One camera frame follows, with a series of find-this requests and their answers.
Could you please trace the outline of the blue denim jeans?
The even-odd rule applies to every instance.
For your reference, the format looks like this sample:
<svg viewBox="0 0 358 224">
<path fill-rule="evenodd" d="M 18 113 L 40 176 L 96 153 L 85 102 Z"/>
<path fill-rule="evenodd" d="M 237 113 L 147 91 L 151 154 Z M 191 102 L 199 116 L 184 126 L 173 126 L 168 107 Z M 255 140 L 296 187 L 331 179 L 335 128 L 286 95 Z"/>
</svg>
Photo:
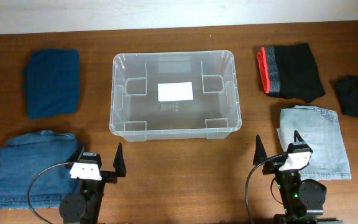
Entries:
<svg viewBox="0 0 358 224">
<path fill-rule="evenodd" d="M 78 148 L 74 134 L 43 130 L 14 137 L 0 148 L 0 210 L 57 208 L 68 194 L 78 191 L 77 180 L 69 170 L 58 166 L 44 172 L 34 184 L 34 177 L 44 169 L 67 159 Z"/>
</svg>

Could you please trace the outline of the dark teal shirt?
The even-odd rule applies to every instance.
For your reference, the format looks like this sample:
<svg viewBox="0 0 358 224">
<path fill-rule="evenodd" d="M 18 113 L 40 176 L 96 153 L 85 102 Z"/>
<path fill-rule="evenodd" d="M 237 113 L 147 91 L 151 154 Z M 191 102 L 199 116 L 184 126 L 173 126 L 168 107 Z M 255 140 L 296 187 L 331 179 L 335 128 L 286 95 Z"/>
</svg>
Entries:
<svg viewBox="0 0 358 224">
<path fill-rule="evenodd" d="M 34 52 L 24 69 L 24 91 L 29 119 L 73 114 L 80 97 L 80 56 L 74 49 Z"/>
</svg>

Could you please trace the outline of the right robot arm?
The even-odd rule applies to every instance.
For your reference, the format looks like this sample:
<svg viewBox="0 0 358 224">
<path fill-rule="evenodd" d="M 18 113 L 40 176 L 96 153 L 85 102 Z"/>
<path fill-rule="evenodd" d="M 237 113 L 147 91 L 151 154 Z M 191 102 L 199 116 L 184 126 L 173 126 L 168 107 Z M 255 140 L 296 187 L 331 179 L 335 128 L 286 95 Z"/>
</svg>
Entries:
<svg viewBox="0 0 358 224">
<path fill-rule="evenodd" d="M 259 135 L 255 140 L 254 168 L 246 180 L 246 191 L 252 174 L 262 167 L 264 175 L 273 174 L 283 205 L 284 214 L 273 216 L 274 223 L 342 223 L 335 218 L 320 219 L 326 200 L 327 188 L 312 179 L 301 179 L 300 171 L 309 165 L 312 148 L 303 140 L 298 131 L 294 132 L 293 142 L 287 151 L 268 157 Z"/>
</svg>

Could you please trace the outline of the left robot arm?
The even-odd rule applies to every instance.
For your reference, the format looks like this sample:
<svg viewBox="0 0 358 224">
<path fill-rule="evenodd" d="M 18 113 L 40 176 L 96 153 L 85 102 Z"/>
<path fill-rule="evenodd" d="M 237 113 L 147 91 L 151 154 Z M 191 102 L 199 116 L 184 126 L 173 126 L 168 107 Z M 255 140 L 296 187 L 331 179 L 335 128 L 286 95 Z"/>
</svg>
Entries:
<svg viewBox="0 0 358 224">
<path fill-rule="evenodd" d="M 79 191 L 63 198 L 59 206 L 64 223 L 95 224 L 98 222 L 101 202 L 106 184 L 116 184 L 125 178 L 127 171 L 122 144 L 118 144 L 113 162 L 113 171 L 101 170 L 102 161 L 98 153 L 86 152 L 82 147 L 67 165 L 70 177 L 79 182 Z"/>
</svg>

